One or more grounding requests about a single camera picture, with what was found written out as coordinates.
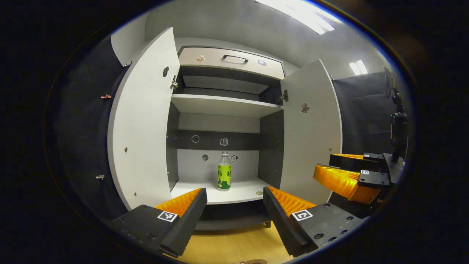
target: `green label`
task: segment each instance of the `green label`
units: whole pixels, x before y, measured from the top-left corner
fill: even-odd
[[[229,189],[231,187],[231,165],[218,165],[218,188]]]

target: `ceiling light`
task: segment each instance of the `ceiling light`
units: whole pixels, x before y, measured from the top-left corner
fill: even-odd
[[[363,63],[362,60],[352,62],[348,64],[350,68],[352,69],[353,73],[355,75],[360,75],[360,74],[367,74],[368,70],[365,67],[365,64]]]
[[[340,23],[340,21],[334,16],[306,1],[256,0],[256,2],[265,4],[288,16],[291,16],[319,35],[326,33],[326,31],[333,31],[334,27],[332,27],[328,22],[316,14],[321,14],[324,17]]]

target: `white shelf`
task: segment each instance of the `white shelf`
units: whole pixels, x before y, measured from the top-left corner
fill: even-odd
[[[207,204],[226,204],[237,202],[249,202],[262,199],[264,186],[266,182],[259,178],[244,181],[232,181],[229,191],[219,191],[216,182],[181,182],[178,181],[171,191],[171,198],[176,198],[198,188],[207,190]]]
[[[276,104],[197,94],[173,94],[171,102],[173,102],[181,113],[216,114],[257,118],[270,115],[283,109],[283,106]]]

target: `open cabinet door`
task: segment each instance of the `open cabinet door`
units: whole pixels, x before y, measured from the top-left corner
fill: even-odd
[[[342,122],[334,87],[319,59],[280,84],[282,90],[288,90],[288,101],[283,102],[285,144],[280,189],[315,204],[324,203],[331,191],[313,179],[315,165],[329,164],[330,153],[342,152]]]
[[[113,101],[107,147],[114,184],[127,209],[171,199],[166,126],[179,72],[173,28],[152,40],[132,62]]]

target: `cabinet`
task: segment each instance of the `cabinet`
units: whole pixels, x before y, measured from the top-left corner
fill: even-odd
[[[288,101],[279,100],[285,90]],[[194,46],[177,52],[168,28],[119,86],[108,155],[129,210],[205,187],[198,229],[226,229],[270,221],[259,194],[266,185],[326,202],[330,191],[313,180],[314,165],[341,153],[341,141],[337,98],[320,60],[285,77],[282,62],[260,54]],[[216,188],[221,150],[237,157],[227,192]],[[220,208],[230,213],[211,225]]]

